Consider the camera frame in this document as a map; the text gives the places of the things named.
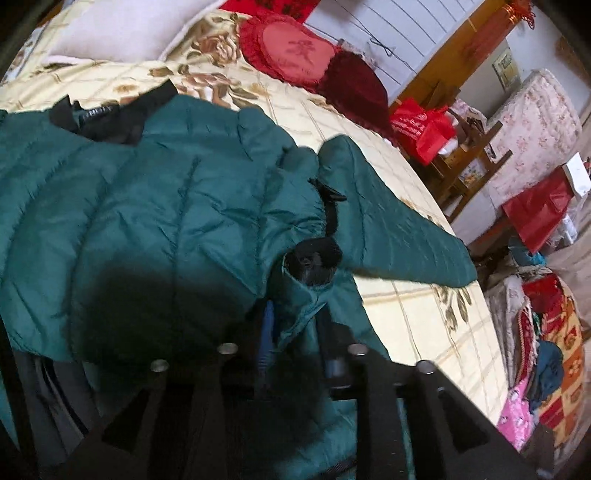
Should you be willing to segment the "dark green puffer jacket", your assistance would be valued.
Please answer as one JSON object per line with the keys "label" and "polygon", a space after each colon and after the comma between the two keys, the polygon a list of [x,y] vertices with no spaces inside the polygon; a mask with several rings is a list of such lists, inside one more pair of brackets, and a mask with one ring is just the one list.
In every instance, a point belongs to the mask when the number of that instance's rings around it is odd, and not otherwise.
{"label": "dark green puffer jacket", "polygon": [[34,396],[41,461],[147,378],[259,327],[270,386],[245,406],[245,477],[313,479],[349,460],[356,413],[322,391],[314,318],[381,341],[356,277],[459,288],[464,243],[403,203],[345,135],[298,146],[256,107],[171,83],[129,104],[1,115],[1,317]]}

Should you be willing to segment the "floral cream bedspread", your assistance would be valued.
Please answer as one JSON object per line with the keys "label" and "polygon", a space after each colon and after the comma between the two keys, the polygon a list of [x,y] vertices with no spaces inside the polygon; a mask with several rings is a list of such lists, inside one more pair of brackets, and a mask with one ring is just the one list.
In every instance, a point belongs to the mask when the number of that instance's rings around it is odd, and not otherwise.
{"label": "floral cream bedspread", "polygon": [[[78,1],[61,11],[29,44],[18,76],[1,86],[4,110],[44,110],[62,97],[87,108],[125,102],[168,80],[181,93],[217,105],[259,106],[301,146],[315,149],[329,138],[348,135],[404,203],[432,222],[446,224],[434,198],[397,148],[336,112],[322,96],[270,78],[245,62],[238,50],[238,14],[209,13],[164,62],[44,65],[49,49],[86,8],[86,2]],[[478,284],[448,289],[360,278],[356,286],[370,323],[394,361],[433,361],[490,420],[500,417],[508,380]]]}

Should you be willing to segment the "colourful folded blanket pile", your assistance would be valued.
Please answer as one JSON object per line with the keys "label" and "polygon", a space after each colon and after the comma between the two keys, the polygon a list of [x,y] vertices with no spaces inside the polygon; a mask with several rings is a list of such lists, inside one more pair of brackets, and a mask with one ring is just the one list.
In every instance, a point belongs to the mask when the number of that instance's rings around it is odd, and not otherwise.
{"label": "colourful folded blanket pile", "polygon": [[584,425],[587,355],[574,296],[555,274],[510,275],[485,292],[509,391],[498,430],[518,450],[542,425],[561,452]]}

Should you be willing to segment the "wooden chair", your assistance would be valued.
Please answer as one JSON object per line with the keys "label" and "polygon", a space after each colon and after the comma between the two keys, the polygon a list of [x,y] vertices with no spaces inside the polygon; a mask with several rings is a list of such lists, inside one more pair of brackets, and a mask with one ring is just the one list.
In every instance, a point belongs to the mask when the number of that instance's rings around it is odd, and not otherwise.
{"label": "wooden chair", "polygon": [[[444,113],[457,121],[457,131],[460,133],[458,146],[447,156],[438,154],[429,165],[428,189],[442,210],[452,207],[452,211],[446,214],[449,223],[460,215],[513,154],[508,150],[500,158],[496,157],[492,141],[501,132],[503,123],[496,121],[491,127],[487,127],[484,122],[478,127],[476,120],[464,119],[453,107],[459,93],[458,87],[451,87],[440,81],[427,101],[428,107],[443,107]],[[484,173],[476,180],[463,179],[463,172],[473,162],[479,163]]]}

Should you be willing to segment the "red plastic shopping bag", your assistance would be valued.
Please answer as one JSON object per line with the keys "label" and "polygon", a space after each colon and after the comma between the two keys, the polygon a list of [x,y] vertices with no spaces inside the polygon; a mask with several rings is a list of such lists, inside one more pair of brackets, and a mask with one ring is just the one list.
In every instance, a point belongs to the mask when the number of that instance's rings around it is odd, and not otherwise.
{"label": "red plastic shopping bag", "polygon": [[414,99],[408,98],[391,114],[394,138],[422,166],[429,165],[456,136],[456,129],[446,112],[446,106],[425,109]]}

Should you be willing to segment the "red gift bag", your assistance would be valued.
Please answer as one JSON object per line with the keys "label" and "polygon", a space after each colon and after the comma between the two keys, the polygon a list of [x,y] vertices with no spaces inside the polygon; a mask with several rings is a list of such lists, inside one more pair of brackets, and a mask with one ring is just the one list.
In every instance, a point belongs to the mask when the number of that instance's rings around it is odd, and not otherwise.
{"label": "red gift bag", "polygon": [[561,167],[502,205],[528,250],[537,253],[567,213],[574,194]]}

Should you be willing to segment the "dark red velvet cushion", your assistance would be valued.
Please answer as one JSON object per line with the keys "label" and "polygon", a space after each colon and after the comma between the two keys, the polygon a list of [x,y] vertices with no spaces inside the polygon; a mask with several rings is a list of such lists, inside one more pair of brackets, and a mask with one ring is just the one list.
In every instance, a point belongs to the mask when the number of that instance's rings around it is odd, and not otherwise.
{"label": "dark red velvet cushion", "polygon": [[339,50],[318,82],[318,94],[349,120],[394,143],[388,93],[361,56]]}

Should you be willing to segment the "red heart-shaped cushion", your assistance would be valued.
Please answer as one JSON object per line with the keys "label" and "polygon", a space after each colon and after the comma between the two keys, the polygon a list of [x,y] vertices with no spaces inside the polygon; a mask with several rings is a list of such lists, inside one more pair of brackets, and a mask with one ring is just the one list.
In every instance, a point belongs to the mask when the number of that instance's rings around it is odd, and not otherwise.
{"label": "red heart-shaped cushion", "polygon": [[287,15],[263,13],[242,21],[239,48],[267,76],[308,92],[318,91],[339,48]]}

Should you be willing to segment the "floral pink mattress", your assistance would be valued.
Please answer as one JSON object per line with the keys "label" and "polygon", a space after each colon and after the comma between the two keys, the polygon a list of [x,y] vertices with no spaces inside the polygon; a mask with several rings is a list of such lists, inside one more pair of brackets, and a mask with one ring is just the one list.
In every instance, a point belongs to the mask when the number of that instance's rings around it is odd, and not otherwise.
{"label": "floral pink mattress", "polygon": [[502,128],[491,141],[493,161],[500,161],[507,152],[512,155],[452,222],[465,244],[473,243],[496,223],[507,201],[566,161],[582,133],[573,102],[547,69],[533,71],[486,126],[498,122]]}

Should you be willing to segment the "red paper banner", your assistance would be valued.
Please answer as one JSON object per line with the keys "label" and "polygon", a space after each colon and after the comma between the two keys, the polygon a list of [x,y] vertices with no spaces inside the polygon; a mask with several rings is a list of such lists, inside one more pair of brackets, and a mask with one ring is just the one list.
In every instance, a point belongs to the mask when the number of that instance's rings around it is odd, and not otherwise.
{"label": "red paper banner", "polygon": [[281,14],[304,23],[320,3],[320,0],[228,0],[221,10],[250,16]]}

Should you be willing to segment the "white square pillow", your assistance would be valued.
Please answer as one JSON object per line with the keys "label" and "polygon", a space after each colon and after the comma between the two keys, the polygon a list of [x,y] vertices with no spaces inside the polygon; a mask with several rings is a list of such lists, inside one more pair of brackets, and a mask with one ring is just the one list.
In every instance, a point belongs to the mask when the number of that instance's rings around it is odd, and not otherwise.
{"label": "white square pillow", "polygon": [[95,1],[59,34],[45,65],[163,61],[221,1]]}

